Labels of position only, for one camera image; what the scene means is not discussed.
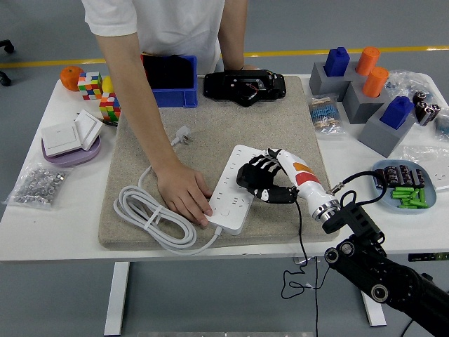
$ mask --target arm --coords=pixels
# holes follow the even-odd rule
[[[218,41],[226,70],[241,70],[243,66],[245,70],[256,69],[245,65],[243,57],[247,12],[248,0],[226,0],[224,3]]]
[[[206,226],[203,212],[212,215],[201,173],[183,165],[170,144],[140,61],[137,33],[119,37],[96,36],[114,90],[130,127],[158,177],[161,196],[172,211]]]

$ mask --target hand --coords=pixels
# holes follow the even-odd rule
[[[195,171],[178,162],[166,167],[157,174],[158,189],[171,211],[181,214],[189,221],[201,227],[208,225],[204,216],[212,215],[206,197],[212,192],[208,189],[201,172]]]

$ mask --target bag of screws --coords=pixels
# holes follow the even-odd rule
[[[34,163],[27,166],[4,204],[51,209],[72,168]]]

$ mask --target table leg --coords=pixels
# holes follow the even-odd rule
[[[107,307],[105,336],[119,336],[128,283],[129,262],[115,262],[111,293]]]
[[[368,321],[370,326],[386,326],[384,311],[382,305],[375,302],[370,296],[362,292],[363,303],[365,303],[366,314],[368,315]]]

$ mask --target gray block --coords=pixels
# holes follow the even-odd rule
[[[338,94],[338,101],[341,102],[348,89],[350,80],[341,77],[328,77],[324,71],[324,62],[315,62],[311,71],[309,86],[314,95],[326,95],[329,93]]]
[[[325,62],[315,62],[311,71],[309,86],[314,95],[336,93],[338,94],[337,100],[341,102],[352,81],[362,81],[363,83],[366,81],[366,76],[356,73],[357,62],[350,62],[344,76],[341,77],[328,77],[324,65]]]
[[[364,85],[364,82],[351,82],[344,96],[343,106],[351,124],[366,123],[381,106],[391,102],[384,88],[379,97],[371,98],[363,93],[362,88]]]
[[[369,118],[362,133],[358,137],[359,142],[384,157],[388,157],[396,149],[416,121],[413,114],[410,113],[402,125],[396,130],[386,125],[383,121],[380,121],[380,117],[382,117],[387,107],[387,104],[384,105]]]
[[[344,72],[344,79],[351,81],[351,82],[365,83],[368,76],[363,76],[363,75],[357,74],[357,72],[356,72],[357,65],[358,65],[358,61],[351,61],[348,64],[348,68],[346,69],[346,72]]]

